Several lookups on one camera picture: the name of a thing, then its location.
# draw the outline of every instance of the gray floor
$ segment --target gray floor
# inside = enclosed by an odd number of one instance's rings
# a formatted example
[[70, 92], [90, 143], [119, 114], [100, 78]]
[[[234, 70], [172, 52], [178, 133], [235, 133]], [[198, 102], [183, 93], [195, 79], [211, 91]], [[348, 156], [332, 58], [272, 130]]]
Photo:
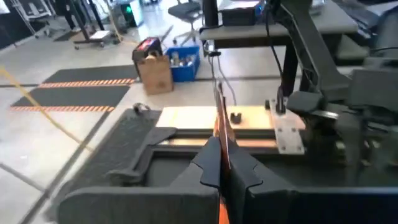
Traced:
[[[163, 0], [159, 6], [146, 8], [145, 24], [132, 30], [126, 40], [142, 40], [150, 35], [161, 34], [173, 24], [174, 29], [165, 41], [166, 45], [171, 46], [173, 35], [189, 29], [188, 24], [167, 14], [168, 6], [176, 3]], [[198, 21], [195, 26], [199, 27], [200, 23]], [[0, 65], [5, 66], [19, 82], [38, 84], [64, 68], [130, 65], [133, 48], [130, 44], [109, 45], [105, 49], [87, 45], [76, 51], [71, 42], [52, 42], [50, 39], [40, 38], [2, 54]], [[284, 47], [276, 49], [283, 61]], [[221, 64], [227, 77], [278, 75], [274, 58], [268, 48], [231, 49], [222, 50], [222, 53]], [[211, 77], [210, 66], [204, 58], [197, 77]], [[8, 84], [7, 79], [0, 77], [0, 85]], [[275, 96], [279, 84], [279, 79], [231, 82], [239, 105], [262, 105], [264, 99]], [[229, 90], [226, 96], [228, 104], [231, 104]], [[37, 185], [46, 188], [78, 144], [38, 112], [9, 111], [8, 106], [20, 97], [16, 88], [0, 88], [0, 163], [12, 167]], [[90, 147], [96, 147], [119, 115], [137, 102], [148, 104], [154, 109], [165, 106], [214, 105], [211, 82], [179, 83], [175, 85], [173, 92], [156, 96], [146, 96], [142, 85], [134, 84], [91, 140]], [[102, 113], [51, 112], [50, 115], [78, 138], [84, 139]], [[83, 152], [64, 181], [78, 170], [89, 155], [90, 152]], [[0, 170], [0, 192], [0, 223], [7, 224], [19, 223], [41, 194], [3, 170]], [[33, 223], [46, 223], [42, 212], [34, 218]]]

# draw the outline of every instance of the table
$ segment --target table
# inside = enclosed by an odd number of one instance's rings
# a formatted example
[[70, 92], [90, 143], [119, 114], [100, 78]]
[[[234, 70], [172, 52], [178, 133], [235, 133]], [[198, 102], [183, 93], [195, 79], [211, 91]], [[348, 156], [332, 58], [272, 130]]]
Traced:
[[[224, 0], [219, 9], [225, 8], [229, 4], [231, 4], [231, 0]], [[332, 0], [327, 0], [322, 13], [313, 16], [313, 21], [332, 55], [338, 48], [342, 34], [353, 33], [358, 30], [357, 23]], [[282, 86], [284, 95], [289, 96], [293, 90], [298, 65], [295, 49], [287, 29], [282, 25], [270, 25], [269, 34], [270, 37], [267, 36], [264, 24], [221, 26], [203, 30], [200, 38], [201, 40], [213, 40], [216, 49], [269, 46], [270, 38], [274, 45], [286, 45]]]

